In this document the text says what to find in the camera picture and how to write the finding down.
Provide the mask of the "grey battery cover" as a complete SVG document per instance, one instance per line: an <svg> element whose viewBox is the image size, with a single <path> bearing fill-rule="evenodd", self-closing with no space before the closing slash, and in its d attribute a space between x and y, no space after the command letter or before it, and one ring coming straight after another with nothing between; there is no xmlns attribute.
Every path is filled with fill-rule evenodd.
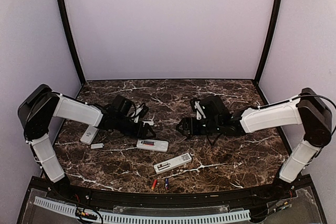
<svg viewBox="0 0 336 224"><path fill-rule="evenodd" d="M153 126L153 125L154 125L154 122L153 122L153 121L143 121L143 123L147 123L147 124L149 124L150 126Z"/></svg>

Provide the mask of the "white remote with barcode label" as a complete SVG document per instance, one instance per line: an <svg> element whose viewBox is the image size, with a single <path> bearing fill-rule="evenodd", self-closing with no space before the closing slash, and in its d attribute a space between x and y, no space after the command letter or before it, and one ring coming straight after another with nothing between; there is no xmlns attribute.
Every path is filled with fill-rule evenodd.
<svg viewBox="0 0 336 224"><path fill-rule="evenodd" d="M141 150L167 152L168 146L169 146L168 141L151 140L151 139L137 141L137 148Z"/></svg>

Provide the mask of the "white button remote control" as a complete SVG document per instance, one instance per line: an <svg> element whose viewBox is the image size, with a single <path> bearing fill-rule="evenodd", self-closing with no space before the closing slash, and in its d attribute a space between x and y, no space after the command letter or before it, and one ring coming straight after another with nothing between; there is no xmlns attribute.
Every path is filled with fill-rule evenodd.
<svg viewBox="0 0 336 224"><path fill-rule="evenodd" d="M155 164L153 167L154 167L156 174L161 174L161 173L168 172L172 169L175 169L177 167L183 166L185 164L188 164L191 161L192 161L191 155L189 153L185 153L175 158Z"/></svg>

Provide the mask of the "red blue battery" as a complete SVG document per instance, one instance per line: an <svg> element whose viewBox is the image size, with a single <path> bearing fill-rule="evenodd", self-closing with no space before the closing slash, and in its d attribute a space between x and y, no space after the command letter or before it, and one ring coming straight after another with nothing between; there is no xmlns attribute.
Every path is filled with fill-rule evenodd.
<svg viewBox="0 0 336 224"><path fill-rule="evenodd" d="M155 189L155 187L156 187L156 185L157 185L157 179L155 179L154 181L153 181L153 183L152 183L152 186L151 186L151 189L152 190L154 190Z"/></svg>

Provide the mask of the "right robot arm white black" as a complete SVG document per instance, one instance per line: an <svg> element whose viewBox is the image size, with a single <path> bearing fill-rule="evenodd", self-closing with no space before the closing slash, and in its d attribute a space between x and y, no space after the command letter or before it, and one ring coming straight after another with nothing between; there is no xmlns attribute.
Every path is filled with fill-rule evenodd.
<svg viewBox="0 0 336 224"><path fill-rule="evenodd" d="M191 136L243 136L259 130L286 125L302 125L303 138L279 170L278 178L268 188L273 200L288 191L298 174L327 146L335 133L332 112L325 104L328 98L304 88L297 96L277 103L252 106L230 112L217 95L190 101L195 117L182 118L176 130Z"/></svg>

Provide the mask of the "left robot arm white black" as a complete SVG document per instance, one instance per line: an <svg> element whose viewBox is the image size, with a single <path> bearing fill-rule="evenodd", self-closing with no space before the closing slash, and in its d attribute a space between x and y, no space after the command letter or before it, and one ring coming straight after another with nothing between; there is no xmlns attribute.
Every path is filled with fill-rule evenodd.
<svg viewBox="0 0 336 224"><path fill-rule="evenodd" d="M148 111L145 103L136 106L122 95L117 95L111 103L100 105L74 99L41 84L21 103L17 116L36 163L54 183L54 193L61 200L69 201L74 197L74 189L67 184L68 177L49 137L52 120L61 119L61 126L70 122L145 140L156 137L153 127L142 120Z"/></svg>

